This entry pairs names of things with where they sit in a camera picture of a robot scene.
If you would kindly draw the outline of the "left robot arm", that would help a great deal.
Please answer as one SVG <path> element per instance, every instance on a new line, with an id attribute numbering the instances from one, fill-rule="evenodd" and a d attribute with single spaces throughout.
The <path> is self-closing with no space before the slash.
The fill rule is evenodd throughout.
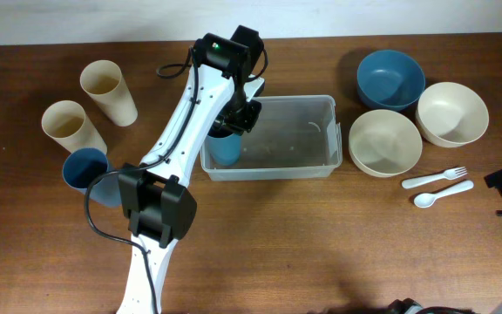
<path id="1" fill-rule="evenodd" d="M 159 313 L 173 250 L 190 229 L 197 204 L 188 190 L 194 163 L 210 133 L 241 135 L 259 118 L 254 100 L 264 80 L 252 71 L 266 54 L 258 31 L 239 26 L 231 38 L 208 33 L 189 50 L 189 77 L 164 132 L 138 166 L 119 180 L 132 233 L 132 259 L 121 313 Z"/>

